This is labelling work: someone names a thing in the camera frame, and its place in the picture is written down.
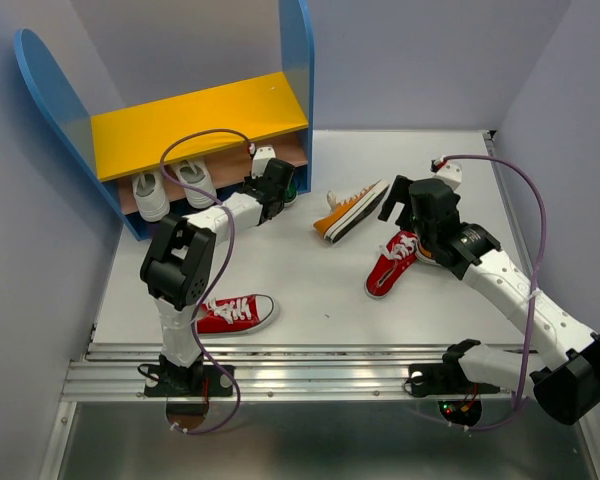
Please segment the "white sneaker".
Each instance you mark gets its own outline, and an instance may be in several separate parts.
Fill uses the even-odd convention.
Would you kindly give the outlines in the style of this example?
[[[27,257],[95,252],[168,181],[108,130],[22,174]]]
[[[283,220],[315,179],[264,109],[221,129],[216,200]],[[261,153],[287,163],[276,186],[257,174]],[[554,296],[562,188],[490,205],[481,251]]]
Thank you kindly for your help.
[[[193,190],[185,188],[185,196],[191,207],[202,210],[214,204],[210,196],[216,196],[211,175],[203,159],[183,160],[173,167],[177,179]]]
[[[135,174],[131,182],[132,194],[143,220],[155,223],[170,212],[170,202],[158,170]]]

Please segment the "aluminium rail frame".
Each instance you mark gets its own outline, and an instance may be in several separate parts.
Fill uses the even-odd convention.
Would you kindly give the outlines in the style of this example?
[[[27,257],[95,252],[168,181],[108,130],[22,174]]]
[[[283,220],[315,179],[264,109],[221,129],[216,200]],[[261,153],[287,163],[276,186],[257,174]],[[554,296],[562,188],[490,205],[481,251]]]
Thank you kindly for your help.
[[[394,226],[368,220],[334,247],[311,226],[329,189],[420,177],[441,154],[486,154],[480,131],[320,131],[313,190],[274,222],[243,234],[219,296],[263,292],[281,304],[256,334],[213,340],[233,365],[242,403],[212,402],[233,420],[186,436],[137,373],[156,359],[159,328],[138,273],[147,243],[123,231],[86,353],[68,368],[41,475],[45,479],[597,479],[589,420],[554,423],[530,405],[512,423],[465,432],[439,420],[433,398],[402,388],[411,365],[478,338],[513,348],[518,332],[449,274],[419,265],[382,301],[363,293]]]

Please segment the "white sneaker left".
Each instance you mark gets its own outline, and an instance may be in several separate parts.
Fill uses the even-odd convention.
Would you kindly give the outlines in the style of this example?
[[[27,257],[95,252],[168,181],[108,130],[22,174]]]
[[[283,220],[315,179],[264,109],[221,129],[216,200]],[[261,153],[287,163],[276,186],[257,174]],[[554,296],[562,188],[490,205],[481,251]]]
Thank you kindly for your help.
[[[170,202],[158,170],[135,174],[131,182],[132,194],[143,220],[155,223],[170,212]]]

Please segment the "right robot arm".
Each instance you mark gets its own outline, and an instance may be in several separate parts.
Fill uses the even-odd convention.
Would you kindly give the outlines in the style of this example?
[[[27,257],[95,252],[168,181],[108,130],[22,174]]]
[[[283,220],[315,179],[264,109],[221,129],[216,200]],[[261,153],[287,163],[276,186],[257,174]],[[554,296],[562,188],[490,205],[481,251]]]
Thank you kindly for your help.
[[[533,285],[482,226],[461,221],[460,201],[443,180],[397,176],[379,218],[403,206],[397,225],[417,236],[432,261],[488,300],[524,336],[519,353],[478,340],[451,345],[437,363],[415,365],[416,398],[506,389],[535,400],[572,425],[600,403],[600,334],[571,317]]]

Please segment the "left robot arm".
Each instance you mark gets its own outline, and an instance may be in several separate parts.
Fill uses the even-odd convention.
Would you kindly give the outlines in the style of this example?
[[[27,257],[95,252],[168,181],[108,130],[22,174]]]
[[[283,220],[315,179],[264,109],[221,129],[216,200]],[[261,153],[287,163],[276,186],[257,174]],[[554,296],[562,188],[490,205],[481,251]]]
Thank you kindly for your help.
[[[189,216],[169,214],[158,225],[140,270],[158,309],[162,349],[155,364],[142,364],[148,397],[197,396],[211,387],[222,396],[232,388],[204,366],[201,339],[257,332],[278,316],[266,294],[213,299],[213,255],[217,245],[232,246],[237,233],[273,219],[284,207],[295,168],[272,158],[262,175],[220,205]]]

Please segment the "blue yellow shoe shelf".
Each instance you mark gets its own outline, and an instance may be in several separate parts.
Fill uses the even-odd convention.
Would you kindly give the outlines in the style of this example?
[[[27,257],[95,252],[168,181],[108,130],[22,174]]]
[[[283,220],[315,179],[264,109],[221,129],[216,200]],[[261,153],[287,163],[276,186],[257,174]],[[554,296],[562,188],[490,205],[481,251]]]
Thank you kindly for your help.
[[[278,4],[282,69],[237,82],[90,115],[42,39],[14,35],[29,93],[106,202],[138,240],[153,231],[132,195],[137,173],[201,157],[214,186],[227,194],[252,173],[244,140],[270,145],[294,165],[299,193],[311,189],[315,48],[304,1]]]

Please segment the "red sneaker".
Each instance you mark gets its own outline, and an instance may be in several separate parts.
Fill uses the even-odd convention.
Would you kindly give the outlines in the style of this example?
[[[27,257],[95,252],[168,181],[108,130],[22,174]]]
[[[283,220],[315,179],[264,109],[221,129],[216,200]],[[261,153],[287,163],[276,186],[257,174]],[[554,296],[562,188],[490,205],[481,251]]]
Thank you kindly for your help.
[[[273,322],[278,310],[276,300],[264,294],[207,300],[196,319],[197,332],[206,336],[255,333]]]
[[[373,299],[385,297],[396,281],[417,260],[418,240],[414,233],[399,231],[386,245],[365,281],[365,291]]]

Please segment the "green sneaker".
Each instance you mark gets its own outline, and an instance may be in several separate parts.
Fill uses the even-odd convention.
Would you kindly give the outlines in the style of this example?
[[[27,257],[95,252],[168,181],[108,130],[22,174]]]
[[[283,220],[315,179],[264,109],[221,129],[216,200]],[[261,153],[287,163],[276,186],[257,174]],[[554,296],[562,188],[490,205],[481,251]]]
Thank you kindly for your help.
[[[293,205],[295,203],[297,197],[298,197],[297,184],[294,180],[292,180],[284,192],[284,196],[283,196],[284,207],[289,208],[291,205]]]

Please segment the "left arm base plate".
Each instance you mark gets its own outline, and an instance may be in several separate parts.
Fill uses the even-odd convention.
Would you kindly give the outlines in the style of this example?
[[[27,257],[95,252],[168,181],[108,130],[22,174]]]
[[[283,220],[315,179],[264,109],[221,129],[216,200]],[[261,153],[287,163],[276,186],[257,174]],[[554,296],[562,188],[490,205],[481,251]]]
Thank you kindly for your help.
[[[223,374],[217,368],[200,362],[190,368],[142,363],[137,371],[145,380],[143,394],[149,398],[229,398],[234,393],[231,381],[221,382]]]

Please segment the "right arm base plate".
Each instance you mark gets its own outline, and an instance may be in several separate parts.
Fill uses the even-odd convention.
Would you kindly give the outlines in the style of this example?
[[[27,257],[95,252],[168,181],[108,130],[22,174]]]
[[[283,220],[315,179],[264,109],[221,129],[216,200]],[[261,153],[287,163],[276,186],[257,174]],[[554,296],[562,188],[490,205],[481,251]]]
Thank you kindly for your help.
[[[415,398],[429,395],[497,394],[500,388],[470,381],[459,366],[445,363],[412,364],[403,381],[403,390]]]

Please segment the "white sneaker right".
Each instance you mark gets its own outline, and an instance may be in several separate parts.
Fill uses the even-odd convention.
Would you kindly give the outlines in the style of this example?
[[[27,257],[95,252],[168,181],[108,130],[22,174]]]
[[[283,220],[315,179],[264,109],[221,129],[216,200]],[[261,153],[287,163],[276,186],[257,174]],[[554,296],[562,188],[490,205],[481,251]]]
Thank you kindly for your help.
[[[193,190],[185,188],[185,196],[191,207],[202,210],[214,204],[210,196],[216,196],[211,175],[203,159],[183,160],[173,167],[177,179]]]

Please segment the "orange sneaker under gripper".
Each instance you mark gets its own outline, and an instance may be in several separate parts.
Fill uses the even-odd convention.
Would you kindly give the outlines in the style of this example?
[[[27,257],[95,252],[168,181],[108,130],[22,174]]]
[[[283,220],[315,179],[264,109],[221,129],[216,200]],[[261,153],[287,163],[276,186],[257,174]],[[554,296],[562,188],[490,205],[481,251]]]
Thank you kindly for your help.
[[[433,255],[424,249],[420,243],[417,244],[416,247],[416,257],[423,263],[427,265],[436,266],[437,262],[433,258]]]

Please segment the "orange sneaker on side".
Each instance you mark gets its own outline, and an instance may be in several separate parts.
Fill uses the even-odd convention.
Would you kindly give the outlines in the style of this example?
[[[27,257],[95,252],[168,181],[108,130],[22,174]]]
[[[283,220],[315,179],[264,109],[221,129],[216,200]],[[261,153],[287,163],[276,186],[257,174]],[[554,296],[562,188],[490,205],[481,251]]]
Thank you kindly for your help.
[[[331,244],[339,242],[374,212],[388,190],[389,183],[386,180],[379,180],[341,201],[329,191],[326,199],[330,213],[313,224],[315,232]]]

